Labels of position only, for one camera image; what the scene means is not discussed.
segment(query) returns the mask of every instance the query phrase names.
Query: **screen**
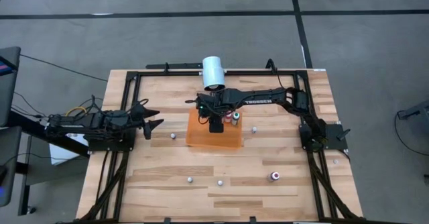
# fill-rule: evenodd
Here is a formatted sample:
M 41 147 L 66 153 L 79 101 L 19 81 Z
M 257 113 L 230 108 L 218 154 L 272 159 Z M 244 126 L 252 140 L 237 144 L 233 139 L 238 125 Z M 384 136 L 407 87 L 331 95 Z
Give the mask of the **screen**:
M 4 74 L 9 74 L 12 72 L 12 68 L 10 68 L 8 65 L 0 61 L 0 76 Z

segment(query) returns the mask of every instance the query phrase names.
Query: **yellow cable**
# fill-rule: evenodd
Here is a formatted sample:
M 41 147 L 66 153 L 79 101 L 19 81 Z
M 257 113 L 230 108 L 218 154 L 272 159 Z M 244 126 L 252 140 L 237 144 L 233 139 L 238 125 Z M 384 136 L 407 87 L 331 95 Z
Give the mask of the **yellow cable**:
M 68 110 L 68 112 L 66 113 L 66 117 L 67 117 L 69 114 L 71 114 L 73 111 L 78 110 L 78 109 L 80 109 L 80 110 L 84 111 L 85 113 L 87 113 L 87 111 L 86 111 L 86 109 L 85 109 L 84 107 L 74 107 L 74 108 L 72 108 L 72 109 Z

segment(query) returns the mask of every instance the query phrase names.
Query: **gray floor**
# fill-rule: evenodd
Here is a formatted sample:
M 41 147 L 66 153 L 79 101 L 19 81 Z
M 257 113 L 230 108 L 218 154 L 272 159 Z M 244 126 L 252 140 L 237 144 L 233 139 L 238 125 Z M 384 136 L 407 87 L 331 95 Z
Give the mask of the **gray floor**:
M 300 0 L 302 10 L 429 9 L 429 0 Z M 1 0 L 0 14 L 291 10 L 291 0 Z M 397 140 L 393 117 L 429 99 L 429 15 L 306 16 L 315 68 L 326 68 L 348 135 L 353 174 L 366 218 L 427 223 L 429 157 Z M 110 69 L 220 56 L 224 67 L 256 68 L 268 58 L 304 66 L 293 16 L 158 19 L 0 20 L 0 47 L 107 78 Z M 16 91 L 44 113 L 63 113 L 105 83 L 21 59 Z M 14 103 L 25 107 L 21 99 Z M 413 148 L 429 153 L 418 119 L 399 122 Z M 32 187 L 33 215 L 17 217 L 17 191 L 0 209 L 5 223 L 55 223 L 74 218 L 83 175 Z

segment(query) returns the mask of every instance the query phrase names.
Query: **wooden tabletop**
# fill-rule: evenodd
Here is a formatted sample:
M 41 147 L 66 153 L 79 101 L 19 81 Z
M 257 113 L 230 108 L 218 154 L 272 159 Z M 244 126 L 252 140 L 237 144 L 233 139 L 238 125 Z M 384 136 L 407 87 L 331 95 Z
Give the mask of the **wooden tabletop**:
M 126 72 L 111 71 L 104 110 L 120 108 Z M 308 76 L 318 117 L 327 123 L 337 122 L 327 73 L 308 70 Z M 280 78 L 284 87 L 294 85 L 292 77 Z M 276 76 L 226 76 L 225 81 L 227 87 L 242 91 L 279 87 Z M 202 89 L 200 76 L 142 78 L 139 99 L 148 98 L 146 107 L 161 111 L 151 119 L 165 121 L 154 129 L 151 140 L 137 131 L 120 221 L 163 221 L 164 217 L 173 221 L 248 221 L 250 216 L 258 221 L 317 220 L 308 161 L 298 133 L 300 119 L 278 105 L 244 106 L 240 108 L 242 148 L 190 148 L 185 137 L 188 111 L 194 106 L 185 100 L 195 99 Z M 252 127 L 257 127 L 257 133 L 251 133 Z M 171 133 L 177 138 L 171 139 Z M 352 212 L 362 215 L 349 161 L 335 150 L 325 154 L 332 187 Z M 104 155 L 97 152 L 90 157 L 76 217 L 83 216 L 95 202 Z M 268 174 L 274 171 L 280 173 L 280 179 L 268 182 Z M 187 182 L 189 176 L 194 179 L 192 184 Z M 328 216 L 326 194 L 321 189 Z M 112 217 L 113 206 L 110 203 L 108 217 Z

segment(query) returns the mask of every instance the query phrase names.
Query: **wood grain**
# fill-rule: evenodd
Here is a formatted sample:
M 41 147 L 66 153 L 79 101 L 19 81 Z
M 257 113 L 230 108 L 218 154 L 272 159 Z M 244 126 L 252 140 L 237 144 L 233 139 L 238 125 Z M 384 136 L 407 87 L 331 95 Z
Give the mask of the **wood grain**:
M 125 75 L 125 70 L 111 71 L 103 109 L 119 108 Z M 308 76 L 316 113 L 328 123 L 337 122 L 326 72 L 309 70 Z M 228 87 L 243 91 L 279 87 L 276 76 L 228 76 L 225 80 Z M 285 87 L 293 85 L 289 76 L 281 76 L 281 80 Z M 149 141 L 137 131 L 120 221 L 163 221 L 164 217 L 183 222 L 248 221 L 249 216 L 256 216 L 258 221 L 317 220 L 306 153 L 300 147 L 300 119 L 277 105 L 244 106 L 242 148 L 189 148 L 185 137 L 192 106 L 185 100 L 194 99 L 201 90 L 199 76 L 142 78 L 139 99 L 148 98 L 146 107 L 161 111 L 150 119 L 165 121 Z M 253 126 L 257 133 L 251 133 Z M 76 217 L 94 204 L 104 154 L 97 152 L 90 157 Z M 361 215 L 349 161 L 331 150 L 326 151 L 326 161 L 332 186 L 349 208 Z M 267 176 L 273 171 L 280 173 L 280 180 L 269 182 Z M 188 183 L 188 176 L 193 177 L 193 183 Z M 223 181 L 222 186 L 217 185 L 218 180 Z M 323 201 L 327 214 L 326 196 Z M 109 216 L 112 210 L 111 201 Z

